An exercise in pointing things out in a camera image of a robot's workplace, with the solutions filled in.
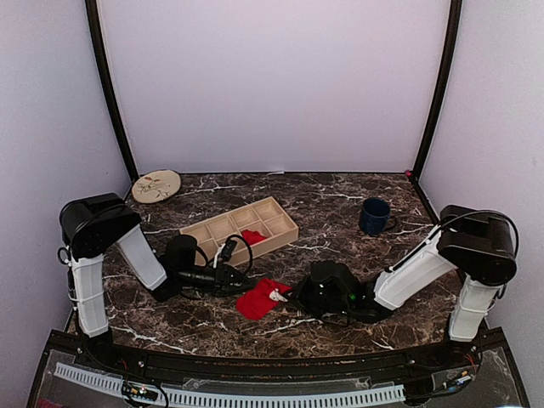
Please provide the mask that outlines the plain red sock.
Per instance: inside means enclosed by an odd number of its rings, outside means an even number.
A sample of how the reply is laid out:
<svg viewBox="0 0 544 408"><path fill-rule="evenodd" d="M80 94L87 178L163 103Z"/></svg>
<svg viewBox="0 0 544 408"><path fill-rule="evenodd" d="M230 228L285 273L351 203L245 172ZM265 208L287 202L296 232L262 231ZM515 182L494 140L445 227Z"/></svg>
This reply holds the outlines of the plain red sock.
<svg viewBox="0 0 544 408"><path fill-rule="evenodd" d="M236 301L236 310L246 319L261 320L279 303L286 303L286 295L292 288L275 280L263 278L250 291Z"/></svg>

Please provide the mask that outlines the red snowflake santa sock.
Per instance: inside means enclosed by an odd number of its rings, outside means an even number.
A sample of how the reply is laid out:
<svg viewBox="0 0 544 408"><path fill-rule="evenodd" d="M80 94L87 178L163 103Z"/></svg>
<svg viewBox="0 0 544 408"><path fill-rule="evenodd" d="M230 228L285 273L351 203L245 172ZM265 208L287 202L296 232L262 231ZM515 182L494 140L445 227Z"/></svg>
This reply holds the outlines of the red snowflake santa sock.
<svg viewBox="0 0 544 408"><path fill-rule="evenodd" d="M256 245L259 242L265 241L267 239L267 237L262 235L260 232L249 229L244 229L241 232L241 236L243 240L250 246Z"/></svg>

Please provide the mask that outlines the wooden compartment tray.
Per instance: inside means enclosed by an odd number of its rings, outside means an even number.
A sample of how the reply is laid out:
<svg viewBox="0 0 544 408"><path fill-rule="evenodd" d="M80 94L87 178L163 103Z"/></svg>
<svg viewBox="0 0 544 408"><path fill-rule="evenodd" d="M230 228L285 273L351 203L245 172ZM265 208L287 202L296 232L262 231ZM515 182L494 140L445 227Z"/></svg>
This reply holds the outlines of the wooden compartment tray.
<svg viewBox="0 0 544 408"><path fill-rule="evenodd" d="M297 224L272 196L184 227L180 233L196 238L198 247L204 252L203 255L196 256L196 262L202 265L207 259L213 260L218 247L229 236L241 236L243 230L256 230L267 239L253 246L237 240L237 246L229 261L233 266L249 260L248 248L252 249L254 258L259 258L292 244L299 236Z"/></svg>

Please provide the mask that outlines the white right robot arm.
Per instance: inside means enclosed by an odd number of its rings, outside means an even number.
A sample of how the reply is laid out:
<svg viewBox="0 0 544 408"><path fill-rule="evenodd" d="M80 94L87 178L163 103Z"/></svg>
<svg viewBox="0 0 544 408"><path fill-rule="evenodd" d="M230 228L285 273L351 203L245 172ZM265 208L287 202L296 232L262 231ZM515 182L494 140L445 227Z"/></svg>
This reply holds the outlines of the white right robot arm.
<svg viewBox="0 0 544 408"><path fill-rule="evenodd" d="M343 263L318 261L286 297L316 319L344 315L375 324L438 278L459 270L465 279L449 318L448 338L433 352L434 362L450 369L465 357L466 343L476 338L492 304L516 275L518 251L519 230L507 215L449 205L415 249L371 280L360 282Z"/></svg>

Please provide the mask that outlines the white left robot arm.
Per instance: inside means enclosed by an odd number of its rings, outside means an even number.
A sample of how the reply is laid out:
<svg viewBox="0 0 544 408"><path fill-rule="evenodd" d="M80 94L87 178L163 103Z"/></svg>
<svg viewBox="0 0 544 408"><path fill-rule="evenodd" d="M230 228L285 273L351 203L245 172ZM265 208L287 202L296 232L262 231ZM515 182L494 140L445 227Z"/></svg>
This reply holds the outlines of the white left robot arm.
<svg viewBox="0 0 544 408"><path fill-rule="evenodd" d="M230 265L241 235L229 235L212 258L196 262L203 249L192 235L172 238L161 256L156 256L141 229L141 217L114 193L71 201L59 215L63 247L58 258L71 272L70 299L77 312L80 330L94 338L87 346L87 357L102 371L120 363L119 350L100 336L109 330L105 311L103 262L105 252L118 247L127 265L151 296L166 302L181 294L184 287L229 297L252 290L255 280L246 270Z"/></svg>

